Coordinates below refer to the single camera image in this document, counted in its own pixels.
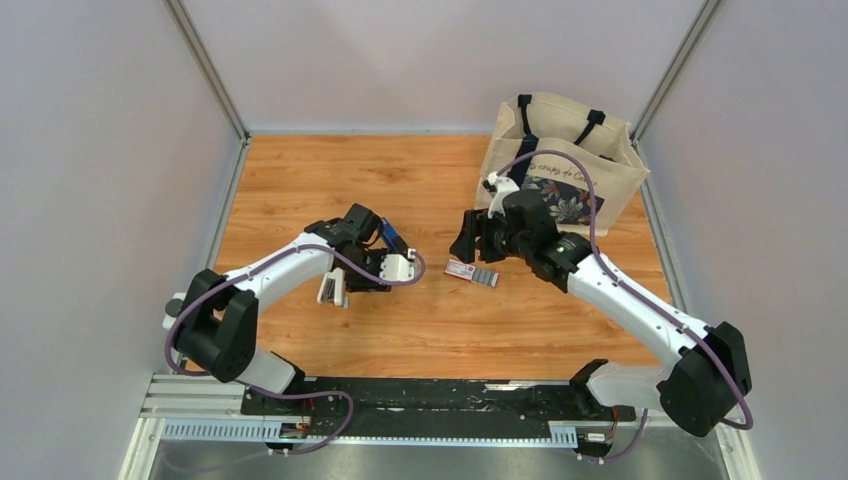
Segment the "red white staple box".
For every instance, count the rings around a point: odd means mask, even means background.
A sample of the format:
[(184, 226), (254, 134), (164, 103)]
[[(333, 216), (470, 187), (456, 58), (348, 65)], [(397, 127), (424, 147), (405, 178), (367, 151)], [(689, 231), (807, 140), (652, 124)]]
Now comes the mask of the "red white staple box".
[(499, 279), (499, 274), (493, 270), (463, 263), (455, 259), (448, 260), (444, 273), (454, 278), (491, 288), (496, 287)]

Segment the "blue stapler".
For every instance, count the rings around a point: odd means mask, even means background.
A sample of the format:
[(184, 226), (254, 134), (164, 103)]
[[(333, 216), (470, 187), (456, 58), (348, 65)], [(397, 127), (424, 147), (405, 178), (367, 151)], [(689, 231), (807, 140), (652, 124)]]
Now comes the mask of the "blue stapler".
[(390, 253), (404, 255), (405, 243), (385, 217), (381, 218), (380, 237)]

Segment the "white stapler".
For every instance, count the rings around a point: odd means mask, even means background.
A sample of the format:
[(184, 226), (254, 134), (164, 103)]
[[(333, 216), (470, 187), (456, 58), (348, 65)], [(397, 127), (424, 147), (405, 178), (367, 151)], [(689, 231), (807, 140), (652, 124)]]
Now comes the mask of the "white stapler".
[(322, 277), (318, 294), (318, 304), (332, 304), (336, 307), (347, 308), (349, 300), (345, 290), (345, 272), (341, 268), (334, 268)]

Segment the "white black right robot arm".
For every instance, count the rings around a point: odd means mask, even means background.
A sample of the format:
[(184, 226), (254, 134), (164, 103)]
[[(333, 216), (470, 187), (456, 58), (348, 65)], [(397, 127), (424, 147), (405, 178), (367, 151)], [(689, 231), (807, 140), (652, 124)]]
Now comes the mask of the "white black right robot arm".
[(745, 401), (752, 389), (745, 339), (728, 322), (712, 326), (666, 303), (639, 285), (579, 233), (561, 232), (544, 204), (525, 192), (507, 194), (495, 210), (464, 211), (449, 248), (459, 261), (494, 263), (519, 258), (539, 279), (599, 309), (639, 340), (656, 367), (601, 362), (570, 392), (572, 409), (586, 419), (608, 407), (662, 411), (679, 428), (704, 437), (753, 418)]

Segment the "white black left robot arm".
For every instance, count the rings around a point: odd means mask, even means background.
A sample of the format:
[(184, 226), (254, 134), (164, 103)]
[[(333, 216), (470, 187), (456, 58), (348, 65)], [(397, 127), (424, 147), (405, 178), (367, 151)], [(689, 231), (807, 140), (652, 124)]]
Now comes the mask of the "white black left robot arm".
[(353, 204), (344, 216), (306, 226), (290, 243), (252, 264), (227, 273), (200, 271), (166, 307), (169, 366), (185, 373), (174, 358), (180, 354), (199, 366), (199, 375), (251, 386), (267, 393), (279, 413), (296, 413), (306, 398), (297, 381), (303, 372), (259, 346), (259, 317), (292, 290), (326, 274), (348, 273), (377, 287), (386, 252), (370, 249), (369, 242), (381, 225), (377, 214)]

